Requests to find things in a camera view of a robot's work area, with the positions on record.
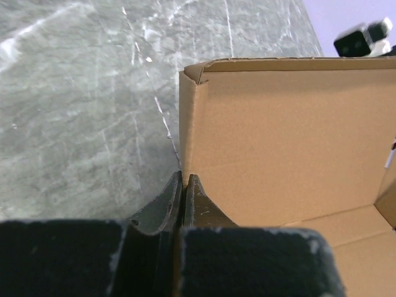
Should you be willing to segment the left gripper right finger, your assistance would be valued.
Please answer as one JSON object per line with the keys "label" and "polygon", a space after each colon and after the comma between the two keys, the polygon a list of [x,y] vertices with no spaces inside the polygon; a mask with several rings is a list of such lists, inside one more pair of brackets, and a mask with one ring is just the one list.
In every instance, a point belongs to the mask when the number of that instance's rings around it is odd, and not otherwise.
{"label": "left gripper right finger", "polygon": [[184,226],[203,228],[238,227],[205,193],[196,174],[191,174],[186,188]]}

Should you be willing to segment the brown cardboard box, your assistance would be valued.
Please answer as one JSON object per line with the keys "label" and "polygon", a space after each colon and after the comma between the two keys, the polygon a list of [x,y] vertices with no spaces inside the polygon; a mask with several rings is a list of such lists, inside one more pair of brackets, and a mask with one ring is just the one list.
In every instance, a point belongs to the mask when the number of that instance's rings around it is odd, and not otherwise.
{"label": "brown cardboard box", "polygon": [[395,295],[393,57],[187,66],[179,143],[235,223],[317,230],[348,296]]}

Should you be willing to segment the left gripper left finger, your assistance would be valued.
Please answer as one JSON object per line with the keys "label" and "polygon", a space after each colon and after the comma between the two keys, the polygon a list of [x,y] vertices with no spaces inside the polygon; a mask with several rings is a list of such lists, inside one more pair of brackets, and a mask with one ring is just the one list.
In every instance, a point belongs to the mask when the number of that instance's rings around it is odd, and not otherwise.
{"label": "left gripper left finger", "polygon": [[183,204],[182,172],[177,171],[153,201],[133,214],[128,221],[128,235],[172,235],[179,226]]}

